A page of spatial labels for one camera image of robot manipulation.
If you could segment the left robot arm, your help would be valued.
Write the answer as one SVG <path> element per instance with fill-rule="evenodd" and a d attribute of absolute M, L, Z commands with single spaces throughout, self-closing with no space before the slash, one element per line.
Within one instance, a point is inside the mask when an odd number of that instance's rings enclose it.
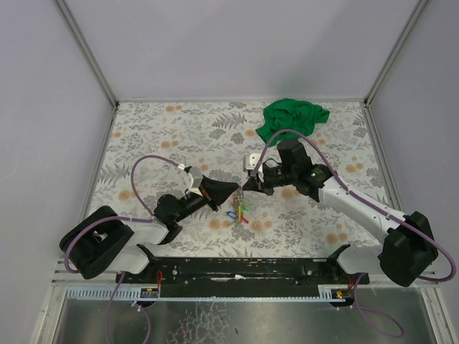
<path fill-rule="evenodd" d="M 203 207 L 218 211 L 238 188 L 234 182 L 198 178 L 199 186 L 177 198 L 164 194 L 147 219 L 118 215 L 102 206 L 60 241 L 65 269 L 90 280 L 107 270 L 138 274 L 149 263 L 150 246 L 171 243 L 180 234 L 179 222 Z"/>

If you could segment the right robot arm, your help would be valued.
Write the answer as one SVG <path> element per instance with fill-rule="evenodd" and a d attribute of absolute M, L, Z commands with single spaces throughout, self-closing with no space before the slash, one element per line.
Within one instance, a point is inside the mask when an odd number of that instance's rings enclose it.
<path fill-rule="evenodd" d="M 271 196 L 275 188 L 293 186 L 300 194 L 346 215 L 367 230 L 378 243 L 344 248 L 336 258 L 343 271 L 382 273 L 397 285 L 409 287 L 437 259 L 426 216 L 417 211 L 406 215 L 355 190 L 327 162 L 313 163 L 296 139 L 280 142 L 277 150 L 280 162 L 275 166 L 263 162 L 257 153 L 243 158 L 247 173 L 243 191 Z"/>

